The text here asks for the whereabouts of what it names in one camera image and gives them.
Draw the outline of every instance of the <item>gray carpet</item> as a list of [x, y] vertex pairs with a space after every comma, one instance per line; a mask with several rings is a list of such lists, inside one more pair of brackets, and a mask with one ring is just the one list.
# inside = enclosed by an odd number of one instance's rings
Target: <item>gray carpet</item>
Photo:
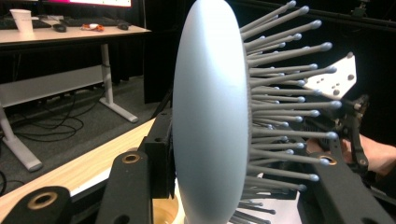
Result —
[[113, 85], [113, 94], [114, 103], [136, 115], [138, 122], [132, 123], [98, 103], [103, 95], [101, 87], [53, 97], [11, 115], [15, 134], [44, 166], [28, 172], [2, 143], [0, 171], [7, 177], [6, 193], [148, 121], [159, 104], [144, 103], [143, 77]]

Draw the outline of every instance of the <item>white cup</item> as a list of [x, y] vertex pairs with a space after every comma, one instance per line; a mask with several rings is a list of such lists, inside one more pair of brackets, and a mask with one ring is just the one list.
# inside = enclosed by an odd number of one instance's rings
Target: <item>white cup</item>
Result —
[[15, 20], [15, 23], [17, 24], [18, 30], [21, 33], [33, 33], [32, 13], [30, 10], [11, 9], [10, 12]]

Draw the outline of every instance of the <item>wooden table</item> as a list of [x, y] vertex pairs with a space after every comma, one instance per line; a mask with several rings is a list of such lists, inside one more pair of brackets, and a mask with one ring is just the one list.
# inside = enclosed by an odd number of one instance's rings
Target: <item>wooden table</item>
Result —
[[153, 122], [154, 119], [1, 197], [0, 220], [6, 217], [22, 197], [36, 189], [46, 186], [62, 186], [70, 191], [78, 189], [110, 168], [118, 155], [139, 147], [143, 138], [148, 135]]

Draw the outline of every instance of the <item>monitor screen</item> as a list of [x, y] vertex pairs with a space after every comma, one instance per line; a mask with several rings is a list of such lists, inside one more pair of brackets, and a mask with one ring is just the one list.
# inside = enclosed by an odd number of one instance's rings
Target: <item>monitor screen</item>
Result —
[[37, 3], [38, 0], [2, 0], [2, 3]]
[[46, 0], [46, 3], [59, 3], [65, 5], [131, 7], [132, 0]]

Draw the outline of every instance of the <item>computer monitor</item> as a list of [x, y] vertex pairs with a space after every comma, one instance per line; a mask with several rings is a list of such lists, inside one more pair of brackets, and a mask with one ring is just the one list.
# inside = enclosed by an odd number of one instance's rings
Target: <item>computer monitor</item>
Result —
[[2, 0], [2, 3], [38, 3], [39, 0]]
[[45, 4], [89, 7], [131, 7], [132, 0], [43, 0]]

